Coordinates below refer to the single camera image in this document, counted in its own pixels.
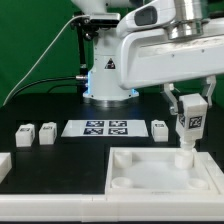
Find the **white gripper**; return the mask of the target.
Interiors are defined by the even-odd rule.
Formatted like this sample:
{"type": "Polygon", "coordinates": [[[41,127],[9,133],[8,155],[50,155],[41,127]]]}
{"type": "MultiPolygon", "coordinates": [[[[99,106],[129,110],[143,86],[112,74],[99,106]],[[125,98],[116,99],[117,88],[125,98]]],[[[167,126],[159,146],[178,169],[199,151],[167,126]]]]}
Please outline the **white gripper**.
{"type": "Polygon", "coordinates": [[[200,38],[170,41],[163,29],[134,32],[118,47],[118,83],[123,89],[163,85],[172,115],[179,112],[172,82],[203,79],[202,97],[212,106],[216,77],[224,74],[224,26],[205,26],[200,38]]]}

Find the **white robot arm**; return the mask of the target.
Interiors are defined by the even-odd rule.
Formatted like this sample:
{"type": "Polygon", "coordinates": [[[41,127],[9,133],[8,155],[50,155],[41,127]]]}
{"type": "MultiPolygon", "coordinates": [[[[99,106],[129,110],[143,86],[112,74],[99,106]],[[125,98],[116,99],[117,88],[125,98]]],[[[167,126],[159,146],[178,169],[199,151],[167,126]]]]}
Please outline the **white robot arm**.
{"type": "Polygon", "coordinates": [[[161,85],[170,111],[180,114],[183,104],[170,85],[197,78],[211,97],[224,74],[224,12],[206,16],[206,0],[71,1],[94,47],[86,101],[117,106],[137,97],[137,88],[161,85]]]}

